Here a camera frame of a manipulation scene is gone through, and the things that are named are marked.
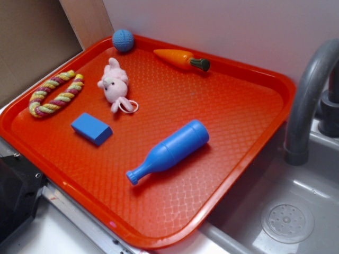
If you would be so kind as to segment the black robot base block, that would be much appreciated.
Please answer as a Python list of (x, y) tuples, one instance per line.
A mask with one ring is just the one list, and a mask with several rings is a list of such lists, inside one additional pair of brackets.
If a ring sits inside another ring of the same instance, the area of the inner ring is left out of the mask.
[(1, 157), (1, 245), (30, 224), (46, 177), (25, 156)]

